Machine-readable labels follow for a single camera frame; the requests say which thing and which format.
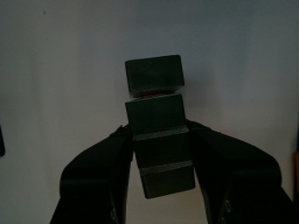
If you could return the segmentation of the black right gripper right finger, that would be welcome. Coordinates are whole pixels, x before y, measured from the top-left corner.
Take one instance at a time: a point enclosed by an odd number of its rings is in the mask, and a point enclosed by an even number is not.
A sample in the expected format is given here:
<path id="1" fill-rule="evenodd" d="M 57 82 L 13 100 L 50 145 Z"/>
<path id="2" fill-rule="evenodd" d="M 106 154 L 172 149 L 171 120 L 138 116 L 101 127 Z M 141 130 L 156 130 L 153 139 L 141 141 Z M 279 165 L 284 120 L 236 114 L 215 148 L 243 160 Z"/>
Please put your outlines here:
<path id="1" fill-rule="evenodd" d="M 196 122 L 187 127 L 208 224 L 299 224 L 273 157 Z"/>

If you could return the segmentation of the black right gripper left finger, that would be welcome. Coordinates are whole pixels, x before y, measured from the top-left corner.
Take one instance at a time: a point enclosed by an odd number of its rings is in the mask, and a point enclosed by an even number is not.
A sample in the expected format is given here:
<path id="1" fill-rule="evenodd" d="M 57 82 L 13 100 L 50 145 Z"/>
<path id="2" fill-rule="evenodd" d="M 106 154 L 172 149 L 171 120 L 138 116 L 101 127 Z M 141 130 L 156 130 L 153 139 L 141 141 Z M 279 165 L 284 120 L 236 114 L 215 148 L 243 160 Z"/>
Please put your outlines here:
<path id="1" fill-rule="evenodd" d="M 49 224 L 126 224 L 132 134 L 120 126 L 68 163 Z"/>

